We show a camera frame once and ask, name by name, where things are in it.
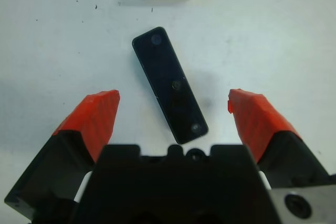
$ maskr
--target orange rubber pad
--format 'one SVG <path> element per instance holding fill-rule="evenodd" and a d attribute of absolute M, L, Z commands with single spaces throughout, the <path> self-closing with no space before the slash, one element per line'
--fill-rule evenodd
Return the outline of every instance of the orange rubber pad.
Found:
<path fill-rule="evenodd" d="M 275 133 L 292 131 L 299 136 L 262 94 L 231 89 L 228 111 L 233 113 L 238 135 L 242 143 L 250 148 L 257 163 Z"/>
<path fill-rule="evenodd" d="M 111 138 L 119 101 L 117 90 L 86 96 L 52 135 L 64 130 L 80 132 L 88 152 L 96 162 L 102 148 Z"/>

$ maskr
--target black screw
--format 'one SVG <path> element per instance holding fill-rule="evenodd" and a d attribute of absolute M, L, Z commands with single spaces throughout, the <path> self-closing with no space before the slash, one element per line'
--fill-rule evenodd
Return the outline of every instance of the black screw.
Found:
<path fill-rule="evenodd" d="M 158 46 L 159 44 L 161 44 L 161 42 L 162 42 L 162 39 L 161 39 L 160 35 L 154 34 L 152 36 L 152 43 L 153 43 L 153 45 Z"/>
<path fill-rule="evenodd" d="M 201 126 L 198 123 L 194 123 L 191 125 L 191 131 L 194 133 L 198 133 L 201 130 Z"/>
<path fill-rule="evenodd" d="M 180 81 L 173 81 L 173 83 L 172 83 L 172 87 L 173 87 L 173 89 L 175 89 L 175 90 L 180 90 L 181 87 L 182 87 L 182 84 L 181 84 Z"/>
<path fill-rule="evenodd" d="M 309 203 L 299 195 L 288 194 L 285 197 L 285 204 L 288 210 L 296 217 L 308 219 L 311 216 L 312 210 Z"/>
<path fill-rule="evenodd" d="M 199 149 L 191 149 L 187 152 L 185 156 L 190 158 L 194 162 L 203 161 L 206 158 L 204 152 Z"/>

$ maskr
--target screw hole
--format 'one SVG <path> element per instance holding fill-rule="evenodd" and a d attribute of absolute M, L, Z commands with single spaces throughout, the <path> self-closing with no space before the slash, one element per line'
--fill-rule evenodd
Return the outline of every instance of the screw hole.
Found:
<path fill-rule="evenodd" d="M 288 210 L 298 218 L 308 219 L 311 216 L 310 204 L 299 195 L 288 194 L 285 197 L 285 204 Z"/>

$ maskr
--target white table surface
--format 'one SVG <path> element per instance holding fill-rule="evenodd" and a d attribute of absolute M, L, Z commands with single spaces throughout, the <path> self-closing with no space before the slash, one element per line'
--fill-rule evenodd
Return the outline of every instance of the white table surface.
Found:
<path fill-rule="evenodd" d="M 131 46 L 157 26 L 209 126 L 185 150 L 240 143 L 227 96 L 242 88 L 335 173 L 335 13 L 335 0 L 0 0 L 0 198 L 87 94 L 120 91 L 111 144 L 166 153 L 174 138 Z M 27 223 L 5 204 L 0 219 Z"/>

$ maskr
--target black object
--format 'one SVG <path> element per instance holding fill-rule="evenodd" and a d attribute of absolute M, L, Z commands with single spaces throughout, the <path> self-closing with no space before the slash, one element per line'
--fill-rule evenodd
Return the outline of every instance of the black object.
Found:
<path fill-rule="evenodd" d="M 290 131 L 274 134 L 258 165 L 272 188 L 335 184 L 306 144 Z"/>
<path fill-rule="evenodd" d="M 65 222 L 77 205 L 73 199 L 78 188 L 93 166 L 81 134 L 60 131 L 36 155 L 5 203 L 33 223 Z"/>
<path fill-rule="evenodd" d="M 312 210 L 309 203 L 300 195 L 289 194 L 285 197 L 285 204 L 288 210 L 301 219 L 308 219 Z"/>
<path fill-rule="evenodd" d="M 184 156 L 172 145 L 167 156 L 143 157 L 136 145 L 107 145 L 70 223 L 251 221 L 280 223 L 247 147 L 216 145 L 210 156 L 196 149 Z"/>
<path fill-rule="evenodd" d="M 177 143 L 205 135 L 208 127 L 166 31 L 155 28 L 132 45 Z"/>

